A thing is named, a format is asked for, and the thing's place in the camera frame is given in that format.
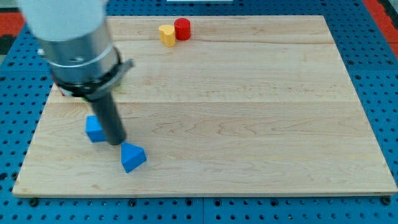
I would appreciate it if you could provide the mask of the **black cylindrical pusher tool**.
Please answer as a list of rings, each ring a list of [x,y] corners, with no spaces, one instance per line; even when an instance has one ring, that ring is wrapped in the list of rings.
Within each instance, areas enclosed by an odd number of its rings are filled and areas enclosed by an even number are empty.
[[[119,145],[126,139],[126,131],[118,113],[118,109],[111,93],[89,100],[107,142],[110,145]]]

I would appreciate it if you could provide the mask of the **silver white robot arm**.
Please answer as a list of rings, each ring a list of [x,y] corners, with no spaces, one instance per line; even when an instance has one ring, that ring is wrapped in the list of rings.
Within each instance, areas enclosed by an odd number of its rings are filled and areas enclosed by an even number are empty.
[[[112,40],[105,5],[99,0],[19,0],[19,9],[37,39],[39,55],[67,96],[84,98],[110,145],[126,132],[111,91],[134,66],[123,61]]]

